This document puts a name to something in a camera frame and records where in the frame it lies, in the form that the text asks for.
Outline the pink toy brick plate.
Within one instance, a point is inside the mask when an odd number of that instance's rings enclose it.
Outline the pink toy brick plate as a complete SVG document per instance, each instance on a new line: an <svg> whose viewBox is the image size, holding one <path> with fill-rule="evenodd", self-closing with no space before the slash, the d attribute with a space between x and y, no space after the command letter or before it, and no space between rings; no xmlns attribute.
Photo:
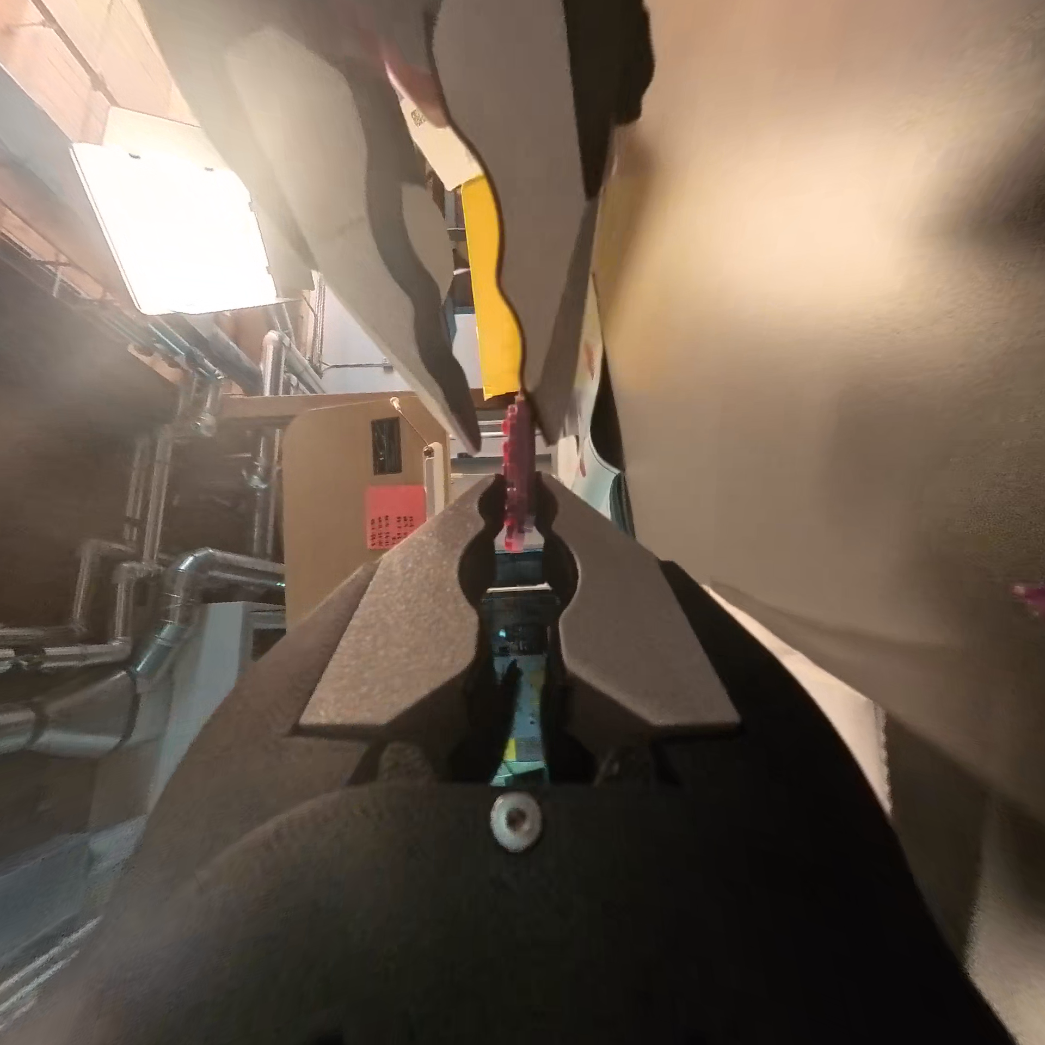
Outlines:
<svg viewBox="0 0 1045 1045"><path fill-rule="evenodd" d="M503 480L505 515L503 542L509 554L521 553L532 529L536 432L531 405L519 392L503 419Z"/></svg>

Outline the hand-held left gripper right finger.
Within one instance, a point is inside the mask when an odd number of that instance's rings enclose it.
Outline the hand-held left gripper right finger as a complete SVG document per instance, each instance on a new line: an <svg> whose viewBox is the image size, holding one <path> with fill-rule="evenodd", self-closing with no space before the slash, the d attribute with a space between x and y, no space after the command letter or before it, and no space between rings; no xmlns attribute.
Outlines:
<svg viewBox="0 0 1045 1045"><path fill-rule="evenodd" d="M660 561L555 477L537 474L534 490L570 732L736 729L740 715Z"/></svg>

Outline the brown cardboard box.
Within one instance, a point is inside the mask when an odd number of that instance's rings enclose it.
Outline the brown cardboard box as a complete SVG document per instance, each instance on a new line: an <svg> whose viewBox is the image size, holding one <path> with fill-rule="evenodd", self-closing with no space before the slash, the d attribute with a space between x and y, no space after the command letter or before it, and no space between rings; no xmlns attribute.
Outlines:
<svg viewBox="0 0 1045 1045"><path fill-rule="evenodd" d="M413 393L327 396L294 417L281 475L289 624L446 506L449 450Z"/></svg>

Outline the silver duct pipe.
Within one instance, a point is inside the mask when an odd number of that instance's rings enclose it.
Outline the silver duct pipe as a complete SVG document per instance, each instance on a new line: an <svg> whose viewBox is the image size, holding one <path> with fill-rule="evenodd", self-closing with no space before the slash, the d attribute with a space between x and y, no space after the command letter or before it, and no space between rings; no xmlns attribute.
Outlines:
<svg viewBox="0 0 1045 1045"><path fill-rule="evenodd" d="M111 636L100 644L2 647L2 674L109 668L78 689L61 689L22 703L2 703L2 754L100 759L132 745L142 704L187 641L202 594L224 586L285 590L281 562L210 545L179 556L166 568L129 561L115 570ZM135 594L159 579L158 618L147 637L133 636Z"/></svg>

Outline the yellow box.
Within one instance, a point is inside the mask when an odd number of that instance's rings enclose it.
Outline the yellow box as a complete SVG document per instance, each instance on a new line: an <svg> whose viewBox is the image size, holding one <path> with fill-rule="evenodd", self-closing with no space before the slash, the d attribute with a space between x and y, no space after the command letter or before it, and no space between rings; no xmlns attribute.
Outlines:
<svg viewBox="0 0 1045 1045"><path fill-rule="evenodd" d="M521 388L521 334L500 286L500 209L491 186L478 176L460 187L477 314L478 359L486 399L516 396Z"/></svg>

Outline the thin metal pipe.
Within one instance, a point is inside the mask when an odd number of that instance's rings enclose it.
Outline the thin metal pipe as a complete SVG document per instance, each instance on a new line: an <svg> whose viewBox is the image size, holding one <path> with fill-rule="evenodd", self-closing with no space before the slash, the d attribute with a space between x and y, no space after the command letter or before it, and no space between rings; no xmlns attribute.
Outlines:
<svg viewBox="0 0 1045 1045"><path fill-rule="evenodd" d="M271 330L262 342L262 395L283 394L287 338ZM279 485L280 429L264 427L258 438L254 469L250 485L255 493L252 522L251 555L272 559L276 542L276 513Z"/></svg>

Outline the white ceiling light panel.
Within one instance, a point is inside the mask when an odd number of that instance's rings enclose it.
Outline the white ceiling light panel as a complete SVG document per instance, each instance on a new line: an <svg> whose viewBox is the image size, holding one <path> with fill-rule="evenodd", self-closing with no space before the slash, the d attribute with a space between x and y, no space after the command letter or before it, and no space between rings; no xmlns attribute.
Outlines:
<svg viewBox="0 0 1045 1045"><path fill-rule="evenodd" d="M194 124L111 107L70 148L116 266L148 317L278 305L314 273Z"/></svg>

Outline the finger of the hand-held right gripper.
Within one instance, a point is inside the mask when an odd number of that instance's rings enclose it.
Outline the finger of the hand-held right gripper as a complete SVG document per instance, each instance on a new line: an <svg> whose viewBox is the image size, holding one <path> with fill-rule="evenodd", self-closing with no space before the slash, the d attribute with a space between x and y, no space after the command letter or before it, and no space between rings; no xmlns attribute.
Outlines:
<svg viewBox="0 0 1045 1045"><path fill-rule="evenodd" d="M548 442L568 434L597 205L585 194L567 20L555 1L447 1L439 82L500 210L500 291Z"/></svg>
<svg viewBox="0 0 1045 1045"><path fill-rule="evenodd" d="M426 409L477 452L477 407L446 311L451 241L385 72L331 64L282 32L245 36L226 67L314 266Z"/></svg>

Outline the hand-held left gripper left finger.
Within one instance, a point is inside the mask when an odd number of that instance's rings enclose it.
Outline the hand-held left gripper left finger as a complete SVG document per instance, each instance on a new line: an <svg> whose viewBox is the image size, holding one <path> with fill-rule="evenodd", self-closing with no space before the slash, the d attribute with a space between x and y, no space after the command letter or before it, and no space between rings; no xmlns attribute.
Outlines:
<svg viewBox="0 0 1045 1045"><path fill-rule="evenodd" d="M298 732L463 737L466 686L490 659L480 604L501 529L502 477L486 477L386 552Z"/></svg>

